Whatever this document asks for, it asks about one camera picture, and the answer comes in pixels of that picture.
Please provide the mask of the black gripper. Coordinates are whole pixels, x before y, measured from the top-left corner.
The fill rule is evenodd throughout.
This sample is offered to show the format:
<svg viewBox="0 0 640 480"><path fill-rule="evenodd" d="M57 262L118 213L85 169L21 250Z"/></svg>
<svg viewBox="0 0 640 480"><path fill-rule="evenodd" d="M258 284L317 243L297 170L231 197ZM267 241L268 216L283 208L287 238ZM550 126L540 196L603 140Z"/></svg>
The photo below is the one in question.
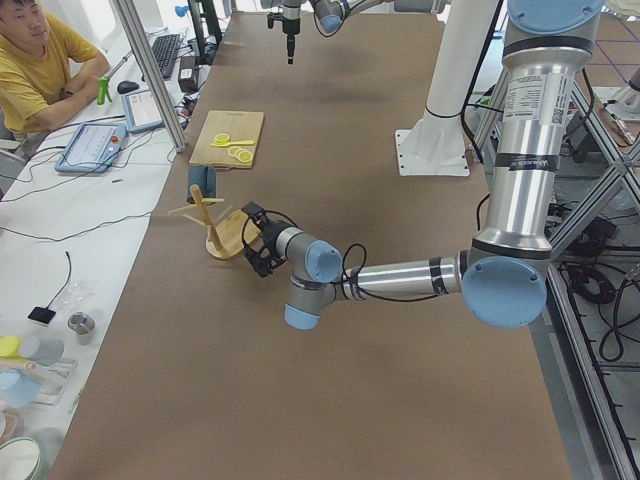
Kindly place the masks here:
<svg viewBox="0 0 640 480"><path fill-rule="evenodd" d="M300 0L282 1L282 30L287 34L287 64L292 65L295 58L296 36L300 33Z"/></svg>
<svg viewBox="0 0 640 480"><path fill-rule="evenodd" d="M272 221L261 227L256 226L263 241L262 246L255 250L251 245L244 244L244 256L259 277L271 275L284 262L282 254L277 252L277 239L290 225L284 221Z"/></svg>

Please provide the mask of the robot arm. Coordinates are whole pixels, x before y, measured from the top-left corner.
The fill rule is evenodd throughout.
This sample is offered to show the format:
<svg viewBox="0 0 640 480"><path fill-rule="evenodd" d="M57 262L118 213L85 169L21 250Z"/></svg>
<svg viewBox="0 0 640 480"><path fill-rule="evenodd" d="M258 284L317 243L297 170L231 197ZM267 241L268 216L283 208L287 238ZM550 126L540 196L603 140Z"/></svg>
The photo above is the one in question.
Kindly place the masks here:
<svg viewBox="0 0 640 480"><path fill-rule="evenodd" d="M431 80L424 115L412 129L396 130L398 164L418 175L461 173L461 127L484 41L501 1L453 1ZM605 1L508 1L502 54L506 92L484 224L468 250L453 257L347 269L341 253L299 229L290 217L249 202L241 227L243 254L260 276L285 262L292 266L284 307L292 327L314 328L322 310L337 301L375 298L425 301L461 292L471 313L499 328L516 328L543 311L552 246L545 236L548 208L560 163L570 95L576 74L592 57ZM245 240L251 221L263 245Z"/></svg>
<svg viewBox="0 0 640 480"><path fill-rule="evenodd" d="M276 22L281 24L281 30L286 35L287 63L294 63L296 36L301 31L301 8L305 1L262 1L263 9L267 13L267 28L272 29ZM346 20L358 13L383 4L377 0L319 0L308 1L312 8L313 21L316 30L325 38L335 35ZM400 13L433 13L440 14L450 1L390 1L395 12Z"/></svg>

